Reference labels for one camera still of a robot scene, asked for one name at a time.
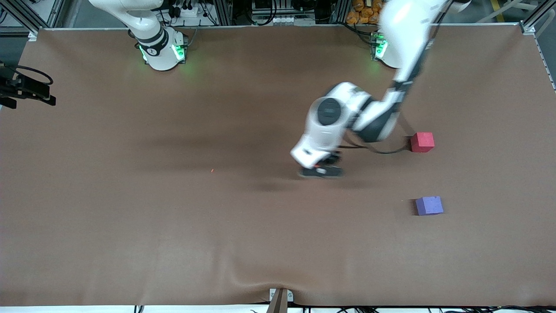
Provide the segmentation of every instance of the table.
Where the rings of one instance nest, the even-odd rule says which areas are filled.
[[[289,156],[338,82],[394,71],[341,27],[199,30],[156,72],[125,31],[41,31],[58,105],[0,113],[0,304],[555,305],[556,95],[518,26],[441,27],[406,98],[436,148]],[[377,148],[397,148],[398,127]],[[442,197],[416,216],[412,199]]]

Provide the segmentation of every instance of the blue cube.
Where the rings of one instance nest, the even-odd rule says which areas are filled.
[[[444,213],[440,197],[422,197],[415,200],[419,215],[436,215]]]

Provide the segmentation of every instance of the red cube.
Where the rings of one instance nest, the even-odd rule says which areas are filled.
[[[412,152],[429,152],[434,148],[433,133],[416,133],[411,137]]]

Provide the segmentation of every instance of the black circular joint cap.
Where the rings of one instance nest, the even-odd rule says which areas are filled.
[[[334,124],[340,119],[342,107],[334,98],[324,99],[317,108],[317,116],[322,126]]]

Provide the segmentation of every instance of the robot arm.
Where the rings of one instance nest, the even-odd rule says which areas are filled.
[[[380,32],[388,41],[388,53],[392,53],[391,57],[400,64],[392,85],[380,101],[348,82],[338,84],[325,97],[317,99],[307,115],[305,133],[291,151],[299,164],[305,169],[326,164],[334,156],[346,129],[352,130],[366,143],[382,141],[390,135],[405,94],[419,74],[425,53],[433,43],[429,40],[430,26],[447,2],[391,0],[386,3],[380,15]],[[328,104],[332,102],[335,103],[333,110]]]
[[[139,42],[143,59],[158,71],[172,69],[185,60],[187,43],[181,32],[163,27],[152,9],[163,0],[89,0],[91,4],[122,21]]]

